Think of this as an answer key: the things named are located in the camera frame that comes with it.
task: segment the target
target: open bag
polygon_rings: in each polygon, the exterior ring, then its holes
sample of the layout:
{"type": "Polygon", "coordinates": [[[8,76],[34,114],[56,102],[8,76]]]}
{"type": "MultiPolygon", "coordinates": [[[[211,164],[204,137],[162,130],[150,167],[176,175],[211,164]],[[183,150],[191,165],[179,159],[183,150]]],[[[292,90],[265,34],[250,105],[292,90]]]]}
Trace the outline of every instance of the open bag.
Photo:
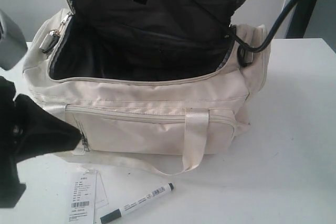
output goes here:
{"type": "MultiPolygon", "coordinates": [[[[245,0],[197,1],[229,26],[245,0]]],[[[182,155],[181,173],[248,129],[246,101],[265,83],[269,47],[241,67],[238,44],[188,0],[67,2],[37,32],[23,69],[35,101],[82,132],[58,156],[165,174],[121,153],[182,155]]],[[[264,26],[232,29],[254,47],[267,36],[264,26]]]]}

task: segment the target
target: cream fabric handle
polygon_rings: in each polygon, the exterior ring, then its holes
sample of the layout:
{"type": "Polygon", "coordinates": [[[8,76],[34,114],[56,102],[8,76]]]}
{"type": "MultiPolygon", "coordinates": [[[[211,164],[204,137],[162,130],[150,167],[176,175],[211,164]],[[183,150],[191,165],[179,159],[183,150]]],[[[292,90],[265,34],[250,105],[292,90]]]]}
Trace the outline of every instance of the cream fabric handle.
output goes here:
{"type": "MultiPolygon", "coordinates": [[[[57,108],[53,108],[53,105],[45,106],[44,109],[50,112],[55,111],[56,109],[58,112],[58,117],[60,117],[59,106],[57,108]]],[[[200,165],[204,156],[207,141],[208,125],[209,125],[208,109],[186,109],[184,147],[182,157],[183,170],[175,174],[164,173],[148,162],[142,161],[137,158],[123,157],[116,153],[92,151],[92,150],[89,152],[84,152],[83,150],[79,151],[78,149],[76,149],[72,153],[63,152],[63,153],[57,153],[56,155],[62,157],[63,159],[65,159],[70,163],[125,166],[147,170],[148,172],[160,175],[173,176],[193,170],[200,165]]]]}

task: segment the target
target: gray object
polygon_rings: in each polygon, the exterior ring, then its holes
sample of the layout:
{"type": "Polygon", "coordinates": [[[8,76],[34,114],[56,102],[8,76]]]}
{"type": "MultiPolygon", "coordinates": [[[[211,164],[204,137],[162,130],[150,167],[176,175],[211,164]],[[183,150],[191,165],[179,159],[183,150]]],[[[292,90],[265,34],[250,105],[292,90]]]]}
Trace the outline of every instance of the gray object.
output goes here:
{"type": "Polygon", "coordinates": [[[9,70],[27,51],[26,39],[19,26],[0,9],[0,67],[9,70]]]}

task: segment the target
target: marker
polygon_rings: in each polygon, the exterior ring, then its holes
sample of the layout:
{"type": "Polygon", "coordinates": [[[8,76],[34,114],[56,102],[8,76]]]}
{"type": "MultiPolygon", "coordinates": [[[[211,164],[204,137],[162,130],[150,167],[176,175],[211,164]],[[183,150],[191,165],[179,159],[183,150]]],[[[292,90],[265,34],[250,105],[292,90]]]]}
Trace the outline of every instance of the marker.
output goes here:
{"type": "Polygon", "coordinates": [[[142,207],[146,205],[148,202],[153,201],[154,199],[158,199],[161,196],[171,192],[174,189],[174,186],[172,183],[169,183],[168,185],[162,186],[158,188],[157,190],[152,191],[150,194],[147,194],[140,198],[137,201],[134,201],[130,204],[127,204],[103,217],[100,218],[101,224],[107,224],[111,221],[114,221],[116,219],[119,219],[120,217],[129,214],[130,212],[133,212],[134,210],[138,209],[139,207],[142,207]]]}

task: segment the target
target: black cord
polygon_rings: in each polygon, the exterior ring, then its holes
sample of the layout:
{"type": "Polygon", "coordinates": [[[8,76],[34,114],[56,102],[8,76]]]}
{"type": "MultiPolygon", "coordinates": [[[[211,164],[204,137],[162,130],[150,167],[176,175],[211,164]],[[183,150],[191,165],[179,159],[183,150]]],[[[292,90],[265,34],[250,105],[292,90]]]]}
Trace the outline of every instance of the black cord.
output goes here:
{"type": "Polygon", "coordinates": [[[232,32],[232,30],[229,27],[227,27],[220,20],[218,20],[211,12],[205,9],[200,3],[198,3],[196,0],[190,0],[190,1],[194,3],[207,16],[209,16],[209,18],[216,21],[226,34],[230,35],[235,41],[237,41],[240,44],[240,49],[238,50],[240,54],[242,54],[245,50],[249,52],[261,52],[265,50],[267,46],[271,43],[273,37],[275,36],[282,22],[285,20],[290,11],[294,8],[294,6],[299,2],[299,0],[290,0],[290,2],[282,10],[281,14],[275,21],[264,42],[259,47],[251,47],[249,44],[245,43],[241,38],[239,38],[234,32],[232,32]]]}

